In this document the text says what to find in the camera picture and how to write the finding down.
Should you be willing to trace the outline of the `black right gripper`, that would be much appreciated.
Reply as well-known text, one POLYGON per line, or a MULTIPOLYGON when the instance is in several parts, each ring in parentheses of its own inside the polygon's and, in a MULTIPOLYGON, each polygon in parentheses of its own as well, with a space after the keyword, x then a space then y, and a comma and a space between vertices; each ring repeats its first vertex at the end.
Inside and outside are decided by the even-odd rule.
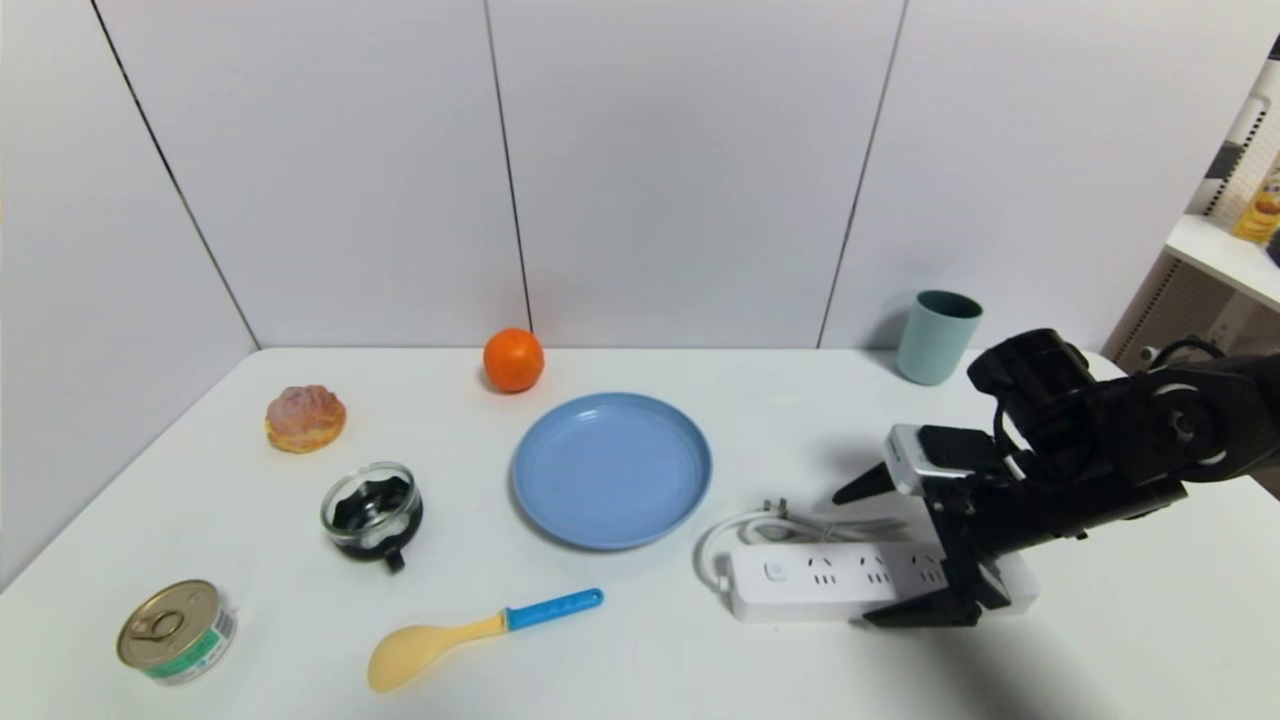
MULTIPOLYGON (((844 506, 896 486, 878 462, 832 495, 844 506)), ((974 626, 987 612, 1023 610, 1034 596, 1028 570, 1006 573, 1005 559, 1051 541, 1076 537, 1093 524, 1088 495, 1078 487, 1030 479, 966 477, 925 487, 931 520, 945 551, 945 588, 865 612, 878 628, 974 626)))

